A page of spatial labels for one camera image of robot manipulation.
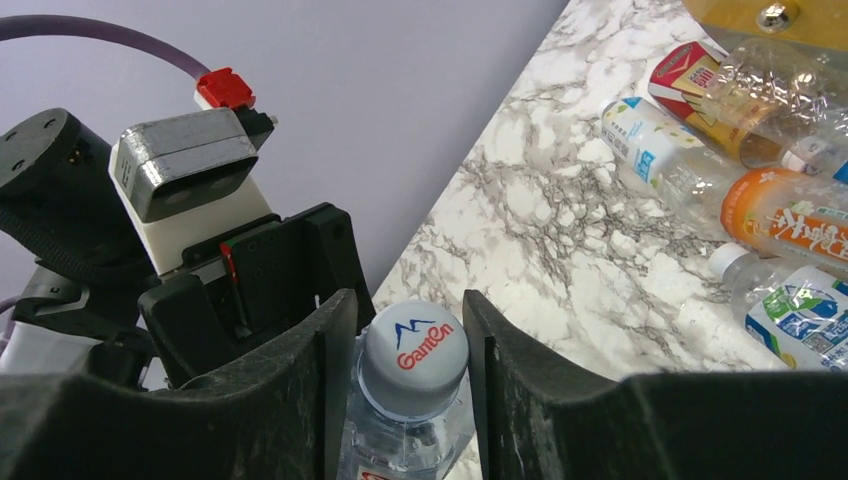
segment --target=red tab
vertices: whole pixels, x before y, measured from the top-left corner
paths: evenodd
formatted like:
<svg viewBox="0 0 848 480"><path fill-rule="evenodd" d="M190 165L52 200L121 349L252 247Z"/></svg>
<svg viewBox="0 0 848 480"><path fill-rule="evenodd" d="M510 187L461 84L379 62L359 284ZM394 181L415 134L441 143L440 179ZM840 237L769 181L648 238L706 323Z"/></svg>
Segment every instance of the red tab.
<svg viewBox="0 0 848 480"><path fill-rule="evenodd" d="M197 80L197 92L214 108L252 108L256 103L253 90L229 67L200 77Z"/></svg>
<svg viewBox="0 0 848 480"><path fill-rule="evenodd" d="M227 265L227 271L230 272L230 279L233 283L238 283L238 275L236 274L236 263L233 261L233 249L226 243L219 245L221 256L224 257L224 262Z"/></svg>

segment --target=marble countertop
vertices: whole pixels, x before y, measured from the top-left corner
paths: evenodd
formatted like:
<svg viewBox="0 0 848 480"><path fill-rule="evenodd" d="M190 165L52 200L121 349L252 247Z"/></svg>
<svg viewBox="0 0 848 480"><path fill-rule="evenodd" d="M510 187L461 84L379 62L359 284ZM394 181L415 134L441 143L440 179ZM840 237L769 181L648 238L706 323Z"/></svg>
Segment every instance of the marble countertop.
<svg viewBox="0 0 848 480"><path fill-rule="evenodd" d="M482 291L515 325L613 379L776 369L706 267L720 242L671 216L599 138L609 99L647 95L706 38L675 0L571 0L375 296L461 313ZM476 440L448 476L481 478Z"/></svg>

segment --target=bottle label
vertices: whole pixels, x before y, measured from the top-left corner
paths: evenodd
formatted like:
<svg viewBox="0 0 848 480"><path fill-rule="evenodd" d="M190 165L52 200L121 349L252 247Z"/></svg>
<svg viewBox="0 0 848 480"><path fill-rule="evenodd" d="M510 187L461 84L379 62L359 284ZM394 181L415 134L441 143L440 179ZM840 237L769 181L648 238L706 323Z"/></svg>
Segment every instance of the bottle label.
<svg viewBox="0 0 848 480"><path fill-rule="evenodd" d="M848 271L848 212L830 205L848 202L848 188L778 168L752 170L727 194L721 223L732 237L769 249L766 240Z"/></svg>
<svg viewBox="0 0 848 480"><path fill-rule="evenodd" d="M439 347L453 332L454 328L447 323L435 325L427 329L427 336L418 344L418 347L411 352L401 351L401 340L403 332L420 333L418 330L419 324L435 324L431 320L415 320L410 319L408 324L395 323L395 333L397 335L397 349L400 353L397 356L397 364L402 370L412 370L420 364L430 353Z"/></svg>
<svg viewBox="0 0 848 480"><path fill-rule="evenodd" d="M359 467L359 472L356 474L356 480L403 480L401 477L386 476L385 473L378 473L371 470L371 467Z"/></svg>
<svg viewBox="0 0 848 480"><path fill-rule="evenodd" d="M848 285L815 267L752 308L745 328L792 369L848 371Z"/></svg>
<svg viewBox="0 0 848 480"><path fill-rule="evenodd" d="M601 134L616 156L654 188L662 166L674 160L679 149L704 147L687 127L640 97L607 108Z"/></svg>
<svg viewBox="0 0 848 480"><path fill-rule="evenodd" d="M719 122L702 105L707 84L723 59L724 55L705 43L683 44L651 73L648 93L677 118L719 144L728 156L739 160L740 147L750 133Z"/></svg>

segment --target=cable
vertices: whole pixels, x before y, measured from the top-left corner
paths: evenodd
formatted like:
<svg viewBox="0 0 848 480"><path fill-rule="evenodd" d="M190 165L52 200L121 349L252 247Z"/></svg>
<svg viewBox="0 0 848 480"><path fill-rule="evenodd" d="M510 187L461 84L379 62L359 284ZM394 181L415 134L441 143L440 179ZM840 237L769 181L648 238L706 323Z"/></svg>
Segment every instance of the cable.
<svg viewBox="0 0 848 480"><path fill-rule="evenodd" d="M5 300L0 300L0 315L6 313L6 310L14 307L18 303L18 297L9 297Z"/></svg>
<svg viewBox="0 0 848 480"><path fill-rule="evenodd" d="M37 36L104 40L149 53L186 72L194 79L209 73L209 69L202 63L176 47L120 25L67 15L18 15L0 18L0 42Z"/></svg>
<svg viewBox="0 0 848 480"><path fill-rule="evenodd" d="M18 303L18 297L9 297L5 300L0 300L0 315L14 307L16 303ZM12 331L14 329L15 321L10 318L6 323L3 333L0 333L0 355L3 355L3 350L6 349L9 340L12 339Z"/></svg>

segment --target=bottle neck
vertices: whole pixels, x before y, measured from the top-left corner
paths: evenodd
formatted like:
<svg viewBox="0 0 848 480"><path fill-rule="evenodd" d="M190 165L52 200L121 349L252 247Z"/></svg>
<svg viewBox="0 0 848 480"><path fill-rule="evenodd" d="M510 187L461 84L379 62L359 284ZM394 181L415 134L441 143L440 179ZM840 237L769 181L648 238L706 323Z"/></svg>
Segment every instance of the bottle neck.
<svg viewBox="0 0 848 480"><path fill-rule="evenodd" d="M757 255L753 253L749 253L747 255L742 255L731 263L727 269L725 269L724 274L721 276L721 281L727 286L732 286L736 283L736 280L739 278L739 275L747 270L752 265L759 262L760 259Z"/></svg>
<svg viewBox="0 0 848 480"><path fill-rule="evenodd" d="M746 173L748 173L748 169L737 164L733 166L733 169L728 173L729 175L722 176L719 178L713 178L713 186L712 188L718 193L717 198L720 198L721 201L719 203L719 208L721 208L721 204L724 203L724 199L727 198L727 195L730 193L730 190L736 185L736 182L739 181Z"/></svg>

